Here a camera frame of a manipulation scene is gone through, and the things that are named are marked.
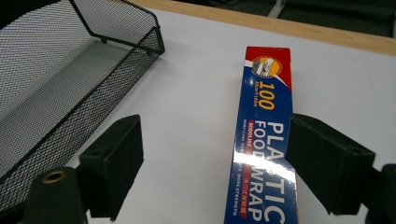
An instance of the white table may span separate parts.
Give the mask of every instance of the white table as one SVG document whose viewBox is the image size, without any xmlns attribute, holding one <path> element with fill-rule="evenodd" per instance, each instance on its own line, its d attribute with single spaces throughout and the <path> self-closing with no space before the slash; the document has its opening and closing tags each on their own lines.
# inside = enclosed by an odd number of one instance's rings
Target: white table
<svg viewBox="0 0 396 224">
<path fill-rule="evenodd" d="M 294 112 L 370 148 L 377 169 L 396 162 L 396 57 L 153 12 L 165 54 L 82 148 L 140 114 L 145 161 L 116 223 L 223 223 L 246 46 L 290 48 Z M 300 223 L 364 223 L 364 206 L 357 217 L 328 216 L 301 179 L 298 194 Z"/>
</svg>

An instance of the box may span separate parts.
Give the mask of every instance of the box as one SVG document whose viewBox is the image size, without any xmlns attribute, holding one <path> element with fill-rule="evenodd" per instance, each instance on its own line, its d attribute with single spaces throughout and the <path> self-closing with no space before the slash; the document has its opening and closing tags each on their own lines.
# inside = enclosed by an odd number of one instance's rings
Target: box
<svg viewBox="0 0 396 224">
<path fill-rule="evenodd" d="M 291 114 L 290 50 L 247 47 L 225 224 L 298 223 Z"/>
</svg>

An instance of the wooden table edge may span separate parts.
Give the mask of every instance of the wooden table edge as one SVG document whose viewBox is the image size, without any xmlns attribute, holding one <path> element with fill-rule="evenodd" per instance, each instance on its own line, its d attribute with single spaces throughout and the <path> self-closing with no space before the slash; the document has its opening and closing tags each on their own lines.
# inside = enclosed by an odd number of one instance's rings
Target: wooden table edge
<svg viewBox="0 0 396 224">
<path fill-rule="evenodd" d="M 159 9 L 197 18 L 290 35 L 353 49 L 396 56 L 396 39 L 343 31 L 295 21 L 257 16 L 213 7 L 204 7 L 170 0 L 129 0 L 141 7 Z"/>
</svg>

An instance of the wire mesh tray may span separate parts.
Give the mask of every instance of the wire mesh tray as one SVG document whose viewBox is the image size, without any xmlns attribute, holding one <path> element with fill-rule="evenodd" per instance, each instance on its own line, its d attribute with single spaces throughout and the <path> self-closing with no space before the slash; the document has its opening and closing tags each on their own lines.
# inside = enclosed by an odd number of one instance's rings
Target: wire mesh tray
<svg viewBox="0 0 396 224">
<path fill-rule="evenodd" d="M 164 46 L 155 15 L 141 7 L 71 0 L 5 26 L 0 52 L 2 217 L 23 206 L 38 174 L 71 159 Z"/>
</svg>

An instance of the red stripe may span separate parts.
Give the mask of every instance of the red stripe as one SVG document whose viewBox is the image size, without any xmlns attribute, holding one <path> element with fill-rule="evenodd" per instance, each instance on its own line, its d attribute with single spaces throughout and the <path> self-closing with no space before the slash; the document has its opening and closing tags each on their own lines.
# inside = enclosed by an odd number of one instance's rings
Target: red stripe
<svg viewBox="0 0 396 224">
<path fill-rule="evenodd" d="M 254 120 L 249 120 L 247 124 L 247 148 L 245 150 L 245 154 L 247 155 L 253 154 L 253 136 L 254 136 Z M 241 217 L 248 217 L 248 197 L 249 197 L 248 195 L 250 189 L 250 172 L 251 172 L 250 165 L 245 164 L 241 203 L 239 207 L 239 215 Z"/>
</svg>

